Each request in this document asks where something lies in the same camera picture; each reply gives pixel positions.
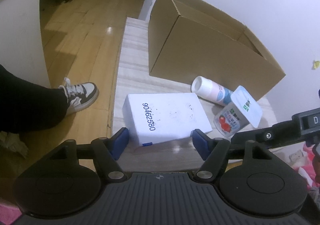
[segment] marble surface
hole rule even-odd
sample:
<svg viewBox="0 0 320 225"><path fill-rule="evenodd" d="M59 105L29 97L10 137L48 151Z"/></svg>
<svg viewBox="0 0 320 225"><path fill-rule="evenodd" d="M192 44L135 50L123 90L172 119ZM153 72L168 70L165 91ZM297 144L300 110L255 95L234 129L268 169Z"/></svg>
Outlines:
<svg viewBox="0 0 320 225"><path fill-rule="evenodd" d="M185 93L191 92L190 85L149 76L148 71L148 24L145 21L127 18L116 81L112 133L124 127L122 106L127 94ZM210 138L221 137L213 118L222 107L200 99L212 125ZM258 101L263 109L259 128L276 123L276 117L268 100ZM252 130L248 125L243 131ZM195 150L191 138L134 148L130 143L118 160L124 171L174 172L197 169L203 160Z"/></svg>

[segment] shoelace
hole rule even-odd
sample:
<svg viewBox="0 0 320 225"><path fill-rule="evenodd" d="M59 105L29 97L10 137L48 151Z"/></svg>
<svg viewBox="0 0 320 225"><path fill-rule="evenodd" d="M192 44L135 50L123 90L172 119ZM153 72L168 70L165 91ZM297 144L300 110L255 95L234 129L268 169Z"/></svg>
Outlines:
<svg viewBox="0 0 320 225"><path fill-rule="evenodd" d="M64 81L67 83L66 88L70 95L84 94L82 85L71 85L69 78L64 78Z"/></svg>

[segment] white bottle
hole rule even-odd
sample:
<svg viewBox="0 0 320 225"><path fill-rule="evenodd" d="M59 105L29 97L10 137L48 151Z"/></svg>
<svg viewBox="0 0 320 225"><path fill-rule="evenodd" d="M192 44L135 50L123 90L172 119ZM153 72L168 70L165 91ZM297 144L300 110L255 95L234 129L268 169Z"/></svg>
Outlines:
<svg viewBox="0 0 320 225"><path fill-rule="evenodd" d="M232 91L201 76L196 77L193 81L191 92L222 106L226 106L231 102Z"/></svg>

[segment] person's leg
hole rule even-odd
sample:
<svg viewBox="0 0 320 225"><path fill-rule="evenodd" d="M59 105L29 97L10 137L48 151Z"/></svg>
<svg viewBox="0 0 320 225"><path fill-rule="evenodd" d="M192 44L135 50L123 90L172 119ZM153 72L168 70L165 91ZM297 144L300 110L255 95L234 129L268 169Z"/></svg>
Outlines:
<svg viewBox="0 0 320 225"><path fill-rule="evenodd" d="M49 89L17 78L0 65L0 131L19 133L51 128L66 115L63 89Z"/></svg>

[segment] metal bolt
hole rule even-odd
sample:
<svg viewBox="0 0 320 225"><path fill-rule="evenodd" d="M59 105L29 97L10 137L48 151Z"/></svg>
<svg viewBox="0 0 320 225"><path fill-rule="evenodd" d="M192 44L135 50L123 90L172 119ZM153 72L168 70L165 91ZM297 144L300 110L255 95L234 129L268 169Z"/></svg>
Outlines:
<svg viewBox="0 0 320 225"><path fill-rule="evenodd" d="M212 173L208 171L197 172L197 176L201 179L209 179L212 177Z"/></svg>
<svg viewBox="0 0 320 225"><path fill-rule="evenodd" d="M110 172L108 176L110 179L117 180L117 179L121 179L124 176L124 174L123 172L114 171L114 172Z"/></svg>

